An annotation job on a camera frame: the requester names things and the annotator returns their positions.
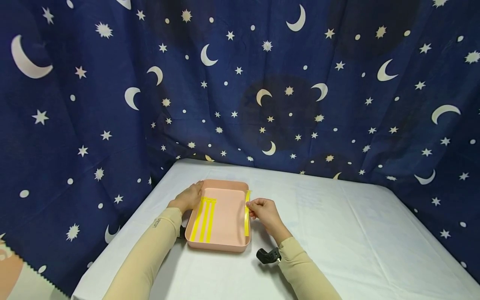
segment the navy blue curtain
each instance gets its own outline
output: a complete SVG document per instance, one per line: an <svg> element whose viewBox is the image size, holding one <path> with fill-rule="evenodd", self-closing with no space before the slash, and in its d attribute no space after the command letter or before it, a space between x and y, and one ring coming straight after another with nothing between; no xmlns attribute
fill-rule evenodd
<svg viewBox="0 0 480 300"><path fill-rule="evenodd" d="M477 2L0 14L0 234L65 293L185 157L383 185L480 279Z"/></svg>

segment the yellow plastic strip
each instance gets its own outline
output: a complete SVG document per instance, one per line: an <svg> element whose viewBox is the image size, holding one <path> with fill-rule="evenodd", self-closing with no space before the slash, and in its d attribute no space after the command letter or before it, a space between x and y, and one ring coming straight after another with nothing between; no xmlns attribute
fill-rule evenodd
<svg viewBox="0 0 480 300"><path fill-rule="evenodd" d="M204 213L204 219L202 221L202 229L200 230L200 243L204 242L204 237L205 237L205 229L207 227L207 216L208 212L210 210L210 203L212 202L211 198L207 198L206 204L205 204L205 213Z"/></svg>
<svg viewBox="0 0 480 300"><path fill-rule="evenodd" d="M210 238L212 237L213 213L215 212L215 204L216 204L216 199L212 199L212 208L210 209L210 217L208 219L208 227L207 227L207 243L210 242Z"/></svg>
<svg viewBox="0 0 480 300"><path fill-rule="evenodd" d="M250 192L251 191L247 191L247 194L245 195L245 221L244 221L244 224L243 224L243 227L245 229L245 236L249 236L250 235L250 230L249 230L249 224L250 224L250 211L247 207L247 202L250 200Z"/></svg>
<svg viewBox="0 0 480 300"><path fill-rule="evenodd" d="M195 222L193 224L193 229L192 229L192 234L190 235L190 240L195 241L195 238L197 237L197 229L198 229L198 224L200 223L200 216L202 215L202 210L204 208L204 202L206 198L202 197L200 200L200 206L198 207L198 212L197 212L197 217L195 218Z"/></svg>

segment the arm sleeve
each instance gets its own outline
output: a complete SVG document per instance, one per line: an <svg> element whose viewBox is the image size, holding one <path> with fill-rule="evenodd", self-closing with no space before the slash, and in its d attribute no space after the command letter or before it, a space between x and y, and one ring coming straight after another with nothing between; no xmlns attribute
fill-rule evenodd
<svg viewBox="0 0 480 300"><path fill-rule="evenodd" d="M105 300L148 300L163 259L180 233L181 211L165 209L132 248L107 290Z"/></svg>
<svg viewBox="0 0 480 300"><path fill-rule="evenodd" d="M341 300L332 284L294 237L278 247L283 275L292 285L298 300Z"/></svg>

